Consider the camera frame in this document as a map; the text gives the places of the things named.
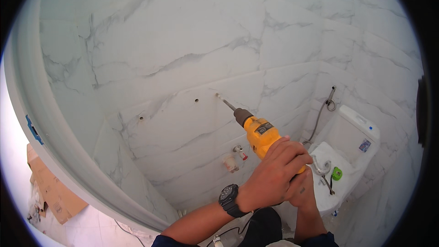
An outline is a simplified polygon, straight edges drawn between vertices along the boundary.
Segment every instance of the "green tape measure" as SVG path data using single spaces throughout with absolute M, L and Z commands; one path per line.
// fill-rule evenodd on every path
M 332 179 L 339 180 L 342 178 L 343 172 L 338 167 L 334 167 L 334 170 L 332 171 Z

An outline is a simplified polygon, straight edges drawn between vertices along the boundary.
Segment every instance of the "toilet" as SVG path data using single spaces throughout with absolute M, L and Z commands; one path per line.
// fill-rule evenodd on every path
M 311 165 L 314 194 L 321 216 L 341 206 L 363 177 L 379 146 L 380 130 L 373 122 L 346 105 L 337 110 L 309 148 L 309 154 L 314 159 Z M 342 176 L 339 180 L 332 179 L 335 193 L 330 195 L 320 174 L 328 172 L 325 178 L 331 183 L 335 167 L 342 171 Z

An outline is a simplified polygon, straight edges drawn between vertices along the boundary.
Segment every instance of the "black pants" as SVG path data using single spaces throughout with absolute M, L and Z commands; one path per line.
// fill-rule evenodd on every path
M 250 218 L 249 227 L 238 247 L 265 247 L 282 240 L 281 217 L 271 208 L 262 208 Z

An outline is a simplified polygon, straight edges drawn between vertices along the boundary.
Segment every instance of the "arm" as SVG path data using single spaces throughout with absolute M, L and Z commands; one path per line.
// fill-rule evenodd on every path
M 314 196 L 314 182 L 310 167 L 306 167 L 307 176 L 298 191 L 290 199 L 290 203 L 297 207 L 296 232 L 294 243 L 300 244 L 305 239 L 326 234 L 327 230 L 323 225 L 319 210 L 317 209 Z
M 236 204 L 243 212 L 251 210 L 245 208 L 241 199 L 243 192 L 239 188 Z M 178 242 L 195 245 L 209 238 L 221 227 L 233 220 L 222 206 L 216 201 L 198 208 L 188 215 L 174 222 L 169 228 L 162 232 L 162 236 L 168 236 Z
M 306 174 L 290 179 L 299 169 L 312 163 L 308 152 L 298 142 L 283 137 L 268 150 L 248 181 L 239 187 L 235 203 L 243 212 L 289 200 L 304 181 Z M 162 232 L 183 244 L 198 244 L 233 220 L 218 202 L 203 206 L 174 222 Z

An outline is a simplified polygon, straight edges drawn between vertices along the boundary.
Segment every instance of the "hand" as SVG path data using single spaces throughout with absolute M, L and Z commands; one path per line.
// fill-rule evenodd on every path
M 291 205 L 298 208 L 307 208 L 316 206 L 316 198 L 314 196 L 314 180 L 311 168 L 306 167 L 303 173 L 308 173 L 302 184 L 288 200 Z
M 289 141 L 289 136 L 277 140 L 267 151 L 248 181 L 239 187 L 236 204 L 243 212 L 272 206 L 290 200 L 310 172 L 291 178 L 312 158 L 302 144 Z

